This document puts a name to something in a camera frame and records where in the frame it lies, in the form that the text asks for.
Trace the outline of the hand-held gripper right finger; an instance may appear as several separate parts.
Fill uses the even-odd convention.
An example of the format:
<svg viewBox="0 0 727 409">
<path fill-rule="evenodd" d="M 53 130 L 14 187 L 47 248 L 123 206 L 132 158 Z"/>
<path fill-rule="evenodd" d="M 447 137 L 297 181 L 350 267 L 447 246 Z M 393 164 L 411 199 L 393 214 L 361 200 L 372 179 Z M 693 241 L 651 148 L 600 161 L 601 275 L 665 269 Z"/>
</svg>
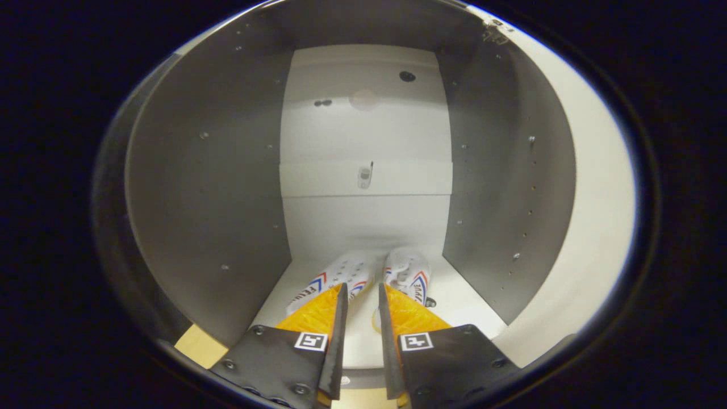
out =
<svg viewBox="0 0 727 409">
<path fill-rule="evenodd" d="M 489 406 L 520 372 L 477 326 L 452 326 L 412 298 L 378 288 L 387 399 L 398 408 Z"/>
</svg>

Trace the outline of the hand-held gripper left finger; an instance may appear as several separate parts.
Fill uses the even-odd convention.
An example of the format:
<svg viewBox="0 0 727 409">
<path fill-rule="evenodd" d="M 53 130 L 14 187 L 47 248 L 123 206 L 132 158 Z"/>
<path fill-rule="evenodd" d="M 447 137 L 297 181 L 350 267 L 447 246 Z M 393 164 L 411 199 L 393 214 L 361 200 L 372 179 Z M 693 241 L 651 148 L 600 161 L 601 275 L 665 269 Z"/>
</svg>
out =
<svg viewBox="0 0 727 409">
<path fill-rule="evenodd" d="M 341 394 L 348 305 L 342 283 L 275 328 L 256 324 L 211 372 L 278 406 L 330 408 Z"/>
</svg>

